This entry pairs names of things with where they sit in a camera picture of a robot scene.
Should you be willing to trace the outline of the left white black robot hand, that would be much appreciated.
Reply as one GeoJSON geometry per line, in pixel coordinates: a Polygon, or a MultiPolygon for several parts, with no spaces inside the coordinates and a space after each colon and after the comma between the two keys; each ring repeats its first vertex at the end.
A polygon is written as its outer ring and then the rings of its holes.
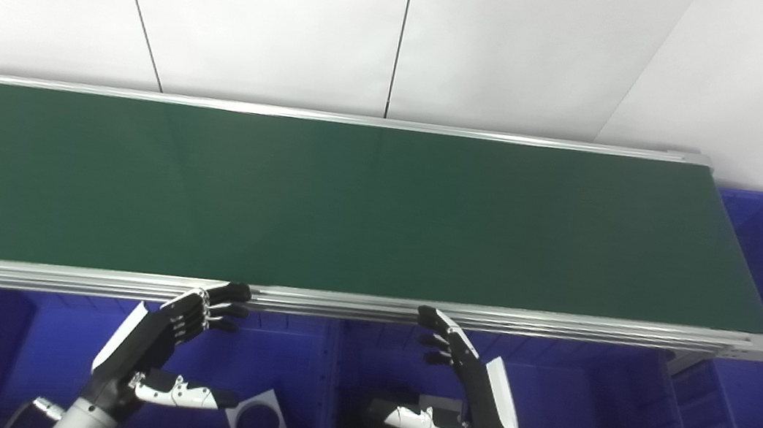
{"type": "Polygon", "coordinates": [[[236,332],[232,320],[246,317],[245,303],[250,298],[247,284],[224,282],[193,288],[156,311],[140,304],[97,355],[79,396],[87,406],[118,422],[132,416],[143,403],[192,410],[235,408],[239,401],[232,391],[189,381],[163,366],[178,345],[189,343],[207,329],[236,332]]]}

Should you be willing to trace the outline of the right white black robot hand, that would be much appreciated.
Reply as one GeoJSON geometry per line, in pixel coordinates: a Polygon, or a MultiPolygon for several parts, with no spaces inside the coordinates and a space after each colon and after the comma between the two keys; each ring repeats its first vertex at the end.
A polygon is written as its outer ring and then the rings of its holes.
{"type": "Polygon", "coordinates": [[[368,418],[392,428],[518,428],[503,360],[482,361],[461,326],[437,308],[420,306],[417,323],[432,331],[421,337],[422,344],[434,348],[425,354],[425,362],[449,365],[463,387],[465,421],[440,424],[433,406],[400,405],[378,398],[367,406],[368,418]]]}

